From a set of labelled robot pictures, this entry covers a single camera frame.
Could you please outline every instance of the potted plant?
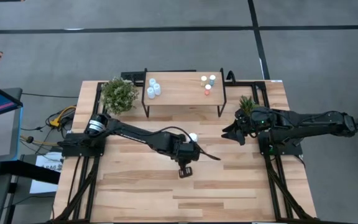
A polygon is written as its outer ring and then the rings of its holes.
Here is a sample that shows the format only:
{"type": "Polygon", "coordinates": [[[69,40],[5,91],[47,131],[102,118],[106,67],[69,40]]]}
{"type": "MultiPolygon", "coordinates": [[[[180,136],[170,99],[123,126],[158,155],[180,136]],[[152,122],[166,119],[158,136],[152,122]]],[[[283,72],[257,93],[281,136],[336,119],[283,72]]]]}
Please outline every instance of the potted plant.
{"type": "Polygon", "coordinates": [[[135,108],[133,101],[137,99],[138,94],[131,81],[121,78],[113,78],[102,86],[102,102],[107,112],[115,115],[135,108]]]}
{"type": "Polygon", "coordinates": [[[250,116],[251,111],[256,107],[259,107],[259,105],[251,99],[251,96],[249,98],[246,96],[240,97],[240,108],[244,110],[246,115],[250,116]]]}

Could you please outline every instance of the gray carpet floor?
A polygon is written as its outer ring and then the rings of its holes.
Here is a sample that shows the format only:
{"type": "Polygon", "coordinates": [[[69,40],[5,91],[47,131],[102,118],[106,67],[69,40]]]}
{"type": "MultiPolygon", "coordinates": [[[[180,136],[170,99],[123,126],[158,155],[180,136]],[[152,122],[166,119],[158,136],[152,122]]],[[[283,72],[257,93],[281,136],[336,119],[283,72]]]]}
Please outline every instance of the gray carpet floor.
{"type": "MultiPolygon", "coordinates": [[[[260,26],[358,25],[358,0],[254,0],[260,26]]],[[[251,26],[245,0],[26,0],[0,3],[0,30],[161,26],[251,26]]],[[[299,113],[358,117],[358,30],[261,31],[270,78],[283,80],[299,113]]],[[[0,34],[0,88],[75,96],[83,80],[125,71],[232,70],[263,79],[254,32],[0,34]]],[[[34,128],[75,99],[23,96],[23,126],[34,128]]],[[[31,133],[43,139],[46,132],[31,133]]],[[[49,141],[61,140],[52,133],[49,141]]],[[[319,218],[358,223],[358,135],[302,143],[319,218]]],[[[21,154],[33,152],[20,148],[21,154]]],[[[14,223],[44,222],[50,203],[19,205],[14,223]]]]}

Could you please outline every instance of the wooden table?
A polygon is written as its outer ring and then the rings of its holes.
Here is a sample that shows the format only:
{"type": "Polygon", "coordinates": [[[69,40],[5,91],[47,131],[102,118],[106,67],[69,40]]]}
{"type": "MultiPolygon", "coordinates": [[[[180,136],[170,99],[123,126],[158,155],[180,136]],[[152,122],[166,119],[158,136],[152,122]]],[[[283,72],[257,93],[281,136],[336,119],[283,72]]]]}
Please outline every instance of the wooden table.
{"type": "Polygon", "coordinates": [[[226,104],[223,80],[221,72],[147,72],[142,90],[142,104],[146,117],[149,117],[150,106],[217,106],[220,117],[226,104]],[[206,76],[209,83],[210,75],[214,75],[216,79],[209,91],[210,94],[206,96],[205,87],[201,86],[201,77],[206,76]],[[161,87],[161,95],[155,96],[154,99],[147,96],[151,78],[156,79],[161,87]]]}
{"type": "MultiPolygon", "coordinates": [[[[92,114],[97,83],[82,84],[73,123],[76,133],[84,131],[92,114]]],[[[266,86],[270,106],[288,110],[283,83],[266,81],[266,86]]],[[[193,176],[179,179],[178,165],[169,157],[141,143],[110,136],[99,165],[91,222],[274,221],[265,162],[257,140],[246,138],[245,146],[240,146],[221,138],[222,128],[234,120],[240,96],[250,96],[252,90],[228,86],[226,93],[226,110],[220,118],[214,106],[154,106],[150,118],[146,118],[140,100],[135,102],[137,109],[123,113],[121,121],[151,131],[178,126],[197,133],[200,146],[222,160],[213,161],[201,155],[198,162],[190,164],[193,176]]],[[[307,213],[315,216],[302,163],[294,156],[282,159],[289,191],[307,213]]],[[[76,160],[70,157],[63,164],[55,214],[60,214],[67,205],[76,160]]],[[[80,168],[73,195],[78,188],[80,168]]],[[[87,195],[82,200],[80,218],[85,215],[87,195]]],[[[279,190],[278,197],[284,217],[279,190]]]]}

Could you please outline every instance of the white paper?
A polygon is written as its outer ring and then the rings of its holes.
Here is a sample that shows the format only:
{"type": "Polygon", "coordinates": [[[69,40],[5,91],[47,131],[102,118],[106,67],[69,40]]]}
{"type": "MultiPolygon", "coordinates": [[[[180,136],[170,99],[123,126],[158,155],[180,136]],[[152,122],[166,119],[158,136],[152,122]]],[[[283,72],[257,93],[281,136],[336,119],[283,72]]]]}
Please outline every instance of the white paper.
{"type": "MultiPolygon", "coordinates": [[[[60,162],[61,152],[49,152],[44,156],[37,156],[36,166],[48,168],[57,172],[62,172],[63,164],[60,162]]],[[[38,180],[32,180],[30,194],[56,192],[57,184],[50,184],[38,180]]]]}

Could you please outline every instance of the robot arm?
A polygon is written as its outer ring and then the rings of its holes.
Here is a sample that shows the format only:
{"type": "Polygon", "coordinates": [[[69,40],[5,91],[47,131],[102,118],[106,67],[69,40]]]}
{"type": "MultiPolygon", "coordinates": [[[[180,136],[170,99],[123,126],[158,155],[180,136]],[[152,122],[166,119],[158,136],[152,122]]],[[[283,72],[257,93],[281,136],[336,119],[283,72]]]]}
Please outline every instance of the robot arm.
{"type": "Polygon", "coordinates": [[[236,111],[236,120],[223,129],[223,138],[245,144],[245,137],[255,138],[259,132],[269,130],[270,138],[275,142],[287,139],[300,139],[322,134],[351,137],[357,132],[352,116],[337,111],[321,114],[298,114],[294,111],[273,110],[259,107],[252,110],[250,116],[243,110],[236,111]]]}
{"type": "Polygon", "coordinates": [[[191,176],[193,171],[191,167],[186,167],[191,161],[198,161],[200,154],[220,160],[217,157],[211,156],[202,150],[200,146],[191,140],[186,142],[184,134],[173,134],[168,131],[150,132],[129,124],[120,122],[118,119],[113,119],[107,114],[92,115],[84,134],[78,134],[80,138],[66,138],[63,142],[58,144],[65,147],[85,146],[96,147],[101,139],[110,135],[118,135],[137,142],[148,145],[152,150],[159,154],[169,156],[172,160],[177,162],[180,166],[179,176],[181,178],[191,176]]]}

